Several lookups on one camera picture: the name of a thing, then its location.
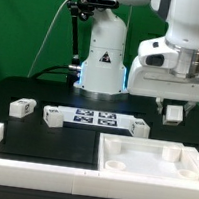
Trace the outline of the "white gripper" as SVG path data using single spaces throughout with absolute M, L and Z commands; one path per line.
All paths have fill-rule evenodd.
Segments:
M 157 112 L 164 112 L 164 98 L 188 101 L 184 111 L 189 113 L 195 102 L 199 103 L 199 75 L 195 78 L 178 78 L 169 70 L 159 67 L 143 67 L 135 57 L 130 68 L 127 89 L 130 94 L 156 97 Z

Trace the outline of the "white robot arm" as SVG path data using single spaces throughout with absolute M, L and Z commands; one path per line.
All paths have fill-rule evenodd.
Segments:
M 149 96 L 199 103 L 199 0 L 80 0 L 93 16 L 89 56 L 74 88 L 91 98 Z M 165 35 L 142 41 L 131 68 L 123 65 L 127 29 L 111 11 L 118 5 L 150 7 L 168 24 Z

